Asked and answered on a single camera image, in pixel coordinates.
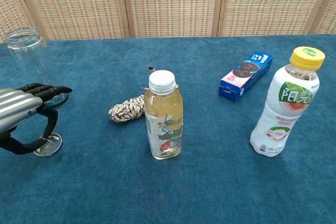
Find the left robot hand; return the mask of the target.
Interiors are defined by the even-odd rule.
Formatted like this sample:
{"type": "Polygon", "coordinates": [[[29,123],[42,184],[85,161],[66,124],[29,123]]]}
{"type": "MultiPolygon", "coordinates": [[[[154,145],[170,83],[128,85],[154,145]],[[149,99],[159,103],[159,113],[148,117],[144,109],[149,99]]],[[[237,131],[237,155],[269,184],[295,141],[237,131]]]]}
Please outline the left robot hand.
{"type": "Polygon", "coordinates": [[[46,102],[62,93],[71,93],[66,86],[51,86],[30,83],[16,89],[1,89],[1,148],[16,155],[35,153],[40,157],[51,157],[62,148],[62,138],[53,132],[58,111],[47,106],[46,102]],[[43,134],[33,142],[23,144],[11,136],[17,126],[35,114],[47,118],[43,134]]]}

